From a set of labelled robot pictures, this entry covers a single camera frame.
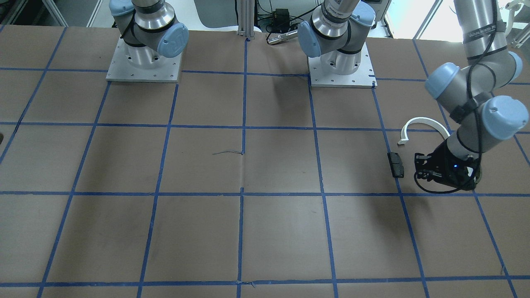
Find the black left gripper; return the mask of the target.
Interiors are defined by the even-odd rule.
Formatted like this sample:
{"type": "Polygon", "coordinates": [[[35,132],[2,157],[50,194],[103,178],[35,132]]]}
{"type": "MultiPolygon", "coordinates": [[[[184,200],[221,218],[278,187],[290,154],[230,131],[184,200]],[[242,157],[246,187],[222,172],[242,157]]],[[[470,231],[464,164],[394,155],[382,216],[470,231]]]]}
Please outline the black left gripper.
{"type": "Polygon", "coordinates": [[[418,179],[448,185],[454,191],[471,191],[477,186],[477,159],[472,155],[464,160],[456,157],[446,141],[428,155],[415,153],[414,166],[414,181],[423,191],[427,189],[420,185],[418,179]]]}

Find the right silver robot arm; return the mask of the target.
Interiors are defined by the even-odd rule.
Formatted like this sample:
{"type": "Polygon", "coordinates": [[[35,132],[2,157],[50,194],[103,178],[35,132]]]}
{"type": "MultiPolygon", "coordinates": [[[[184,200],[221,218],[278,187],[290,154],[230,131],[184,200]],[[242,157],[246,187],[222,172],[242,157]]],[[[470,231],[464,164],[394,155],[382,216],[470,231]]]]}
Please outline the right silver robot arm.
{"type": "Polygon", "coordinates": [[[164,0],[111,0],[108,7],[133,66],[152,68],[163,58],[182,54],[188,44],[188,28],[164,0]]]}

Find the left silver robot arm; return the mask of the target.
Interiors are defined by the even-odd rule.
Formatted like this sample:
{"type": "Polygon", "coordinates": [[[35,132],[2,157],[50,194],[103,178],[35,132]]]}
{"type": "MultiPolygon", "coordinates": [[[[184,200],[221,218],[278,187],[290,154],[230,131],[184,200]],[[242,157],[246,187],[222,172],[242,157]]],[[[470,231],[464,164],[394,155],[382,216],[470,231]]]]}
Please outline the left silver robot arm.
{"type": "MultiPolygon", "coordinates": [[[[414,155],[414,180],[473,190],[481,177],[482,155],[513,137],[529,121],[525,105],[492,91],[516,79],[523,61],[507,49],[505,23],[496,0],[454,1],[468,66],[447,62],[425,82],[429,94],[460,126],[430,154],[414,155]]],[[[307,57],[326,56],[332,72],[354,73],[375,11],[359,0],[325,0],[298,26],[307,57]]]]}

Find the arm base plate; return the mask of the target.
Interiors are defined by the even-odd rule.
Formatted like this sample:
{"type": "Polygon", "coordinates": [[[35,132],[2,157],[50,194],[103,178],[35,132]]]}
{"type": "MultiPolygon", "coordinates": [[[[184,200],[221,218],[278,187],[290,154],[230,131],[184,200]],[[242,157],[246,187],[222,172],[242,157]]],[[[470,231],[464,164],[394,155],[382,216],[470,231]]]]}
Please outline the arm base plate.
{"type": "Polygon", "coordinates": [[[378,83],[366,43],[359,53],[339,51],[307,58],[313,87],[373,88],[378,83]]]}
{"type": "Polygon", "coordinates": [[[138,47],[137,41],[127,43],[127,37],[120,37],[106,80],[113,82],[159,82],[178,83],[181,73],[183,50],[186,48],[189,33],[187,31],[176,40],[175,34],[169,34],[167,43],[181,47],[176,57],[165,57],[148,46],[138,47]]]}

